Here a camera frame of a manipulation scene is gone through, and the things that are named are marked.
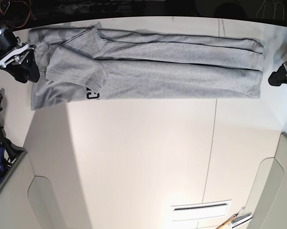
gray garment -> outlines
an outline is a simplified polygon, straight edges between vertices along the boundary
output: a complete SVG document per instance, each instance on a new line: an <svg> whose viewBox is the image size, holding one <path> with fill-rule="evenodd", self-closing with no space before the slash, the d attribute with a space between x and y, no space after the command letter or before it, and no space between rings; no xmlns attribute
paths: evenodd
<svg viewBox="0 0 287 229"><path fill-rule="evenodd" d="M263 46L251 39L36 29L32 109L85 99L258 98Z"/></svg>

folded clothing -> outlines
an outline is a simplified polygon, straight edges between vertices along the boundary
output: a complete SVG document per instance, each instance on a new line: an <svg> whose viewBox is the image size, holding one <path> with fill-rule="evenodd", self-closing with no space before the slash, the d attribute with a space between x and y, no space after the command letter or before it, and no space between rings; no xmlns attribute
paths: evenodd
<svg viewBox="0 0 287 229"><path fill-rule="evenodd" d="M258 98L263 46L251 39L130 31L34 29L41 78L33 110L127 98Z"/></svg>

air vent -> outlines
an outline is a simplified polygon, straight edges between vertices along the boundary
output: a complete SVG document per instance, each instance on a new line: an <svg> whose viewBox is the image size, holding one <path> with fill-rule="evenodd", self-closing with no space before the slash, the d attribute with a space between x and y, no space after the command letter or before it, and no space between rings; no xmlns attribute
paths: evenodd
<svg viewBox="0 0 287 229"><path fill-rule="evenodd" d="M230 203L231 200L207 204L172 206L172 221L224 217L228 212Z"/></svg>

